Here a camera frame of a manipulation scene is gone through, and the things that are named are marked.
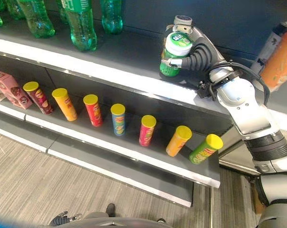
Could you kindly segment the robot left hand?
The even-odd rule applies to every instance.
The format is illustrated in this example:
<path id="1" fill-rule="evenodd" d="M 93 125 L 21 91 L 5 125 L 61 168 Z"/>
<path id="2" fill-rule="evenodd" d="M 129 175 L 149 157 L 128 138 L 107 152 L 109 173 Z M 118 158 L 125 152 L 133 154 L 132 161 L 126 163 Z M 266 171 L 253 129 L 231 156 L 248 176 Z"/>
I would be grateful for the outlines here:
<path id="1" fill-rule="evenodd" d="M 49 223 L 50 226 L 60 226 L 66 223 L 70 223 L 72 221 L 80 220 L 83 217 L 83 214 L 78 213 L 71 217 L 68 217 L 68 211 L 63 211 L 58 214 L 55 218 L 51 220 Z"/>

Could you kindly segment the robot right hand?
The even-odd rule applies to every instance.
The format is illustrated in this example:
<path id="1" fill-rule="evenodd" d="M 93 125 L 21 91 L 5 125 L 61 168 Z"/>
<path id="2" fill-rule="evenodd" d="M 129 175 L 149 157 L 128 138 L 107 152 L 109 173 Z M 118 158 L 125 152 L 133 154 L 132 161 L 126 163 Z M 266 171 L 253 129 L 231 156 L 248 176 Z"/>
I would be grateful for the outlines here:
<path id="1" fill-rule="evenodd" d="M 189 16 L 176 15 L 174 24 L 168 25 L 164 42 L 160 71 L 166 76 L 175 76 L 180 69 L 201 72 L 231 72 L 224 57 L 209 38 L 192 24 Z"/>

